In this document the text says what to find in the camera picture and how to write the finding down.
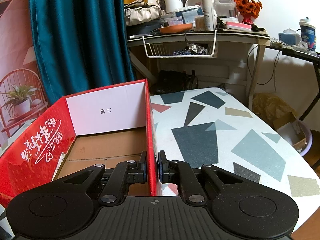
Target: metal screw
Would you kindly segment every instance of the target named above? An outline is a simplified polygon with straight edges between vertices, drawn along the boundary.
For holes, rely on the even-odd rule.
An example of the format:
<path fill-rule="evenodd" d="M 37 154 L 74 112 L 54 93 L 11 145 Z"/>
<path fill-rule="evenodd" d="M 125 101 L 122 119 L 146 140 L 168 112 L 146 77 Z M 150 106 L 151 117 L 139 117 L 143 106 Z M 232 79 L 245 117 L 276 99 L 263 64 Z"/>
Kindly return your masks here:
<path fill-rule="evenodd" d="M 192 195 L 189 197 L 189 200 L 194 203 L 201 203 L 204 201 L 204 197 L 201 195 Z"/>
<path fill-rule="evenodd" d="M 101 201 L 105 203 L 112 203 L 116 200 L 117 200 L 116 196 L 113 196 L 113 195 L 104 195 L 101 197 Z"/>

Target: red box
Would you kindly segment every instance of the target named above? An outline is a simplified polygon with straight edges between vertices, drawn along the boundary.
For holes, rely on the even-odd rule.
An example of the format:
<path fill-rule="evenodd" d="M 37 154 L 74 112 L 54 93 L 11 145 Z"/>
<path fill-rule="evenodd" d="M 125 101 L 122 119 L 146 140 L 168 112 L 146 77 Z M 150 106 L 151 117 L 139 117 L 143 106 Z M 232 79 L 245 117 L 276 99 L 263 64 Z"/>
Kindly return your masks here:
<path fill-rule="evenodd" d="M 149 193 L 157 195 L 148 82 L 139 80 L 62 97 L 36 119 L 0 157 L 0 204 L 7 207 L 19 193 L 56 179 L 77 136 L 141 127 L 146 127 Z"/>

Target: red chair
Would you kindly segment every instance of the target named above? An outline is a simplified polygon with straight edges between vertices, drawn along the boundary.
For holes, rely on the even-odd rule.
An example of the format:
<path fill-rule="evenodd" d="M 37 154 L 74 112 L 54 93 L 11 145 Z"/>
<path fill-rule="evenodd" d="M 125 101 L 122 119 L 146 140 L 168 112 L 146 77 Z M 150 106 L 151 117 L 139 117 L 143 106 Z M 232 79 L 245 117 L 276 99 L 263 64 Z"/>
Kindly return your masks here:
<path fill-rule="evenodd" d="M 31 110 L 23 115 L 17 116 L 14 113 L 14 107 L 11 109 L 9 107 L 4 106 L 4 104 L 8 101 L 6 97 L 7 92 L 12 91 L 12 84 L 16 86 L 22 85 L 30 85 L 35 88 L 38 88 L 35 91 L 35 94 L 31 96 L 32 102 L 38 102 L 36 105 L 33 105 Z M 1 132 L 6 132 L 8 137 L 10 137 L 10 129 L 21 126 L 26 121 L 39 117 L 41 112 L 48 108 L 48 103 L 44 94 L 44 89 L 40 78 L 38 75 L 32 70 L 26 68 L 20 68 L 8 73 L 1 81 L 0 81 L 0 115 L 3 123 L 3 129 Z"/>

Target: wire basket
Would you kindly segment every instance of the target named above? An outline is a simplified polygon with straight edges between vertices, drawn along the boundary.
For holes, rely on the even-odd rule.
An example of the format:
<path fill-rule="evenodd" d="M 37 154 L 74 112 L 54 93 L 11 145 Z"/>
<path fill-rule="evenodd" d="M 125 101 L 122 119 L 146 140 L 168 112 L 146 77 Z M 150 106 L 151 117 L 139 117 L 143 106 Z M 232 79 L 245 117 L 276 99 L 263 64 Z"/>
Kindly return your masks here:
<path fill-rule="evenodd" d="M 142 37 L 144 49 L 147 57 L 149 58 L 216 58 L 218 56 L 218 43 L 216 42 L 217 31 L 214 31 L 213 41 L 199 41 L 194 43 L 207 44 L 207 55 L 173 55 L 173 52 L 182 50 L 186 47 L 187 43 L 193 43 L 192 41 L 170 41 L 165 43 L 148 43 Z"/>

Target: small cardboard box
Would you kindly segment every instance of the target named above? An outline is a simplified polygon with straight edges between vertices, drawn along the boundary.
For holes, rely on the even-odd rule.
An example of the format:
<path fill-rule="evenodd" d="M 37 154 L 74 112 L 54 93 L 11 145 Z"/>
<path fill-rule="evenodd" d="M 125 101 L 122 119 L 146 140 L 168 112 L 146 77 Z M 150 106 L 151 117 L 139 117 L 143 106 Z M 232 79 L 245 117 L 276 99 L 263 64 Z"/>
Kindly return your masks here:
<path fill-rule="evenodd" d="M 273 122 L 273 127 L 276 132 L 297 151 L 306 146 L 306 135 L 292 112 L 276 119 Z"/>
<path fill-rule="evenodd" d="M 0 157 L 0 204 L 97 163 L 139 160 L 142 151 L 148 184 L 132 185 L 129 194 L 157 195 L 153 133 L 147 80 L 60 98 Z"/>

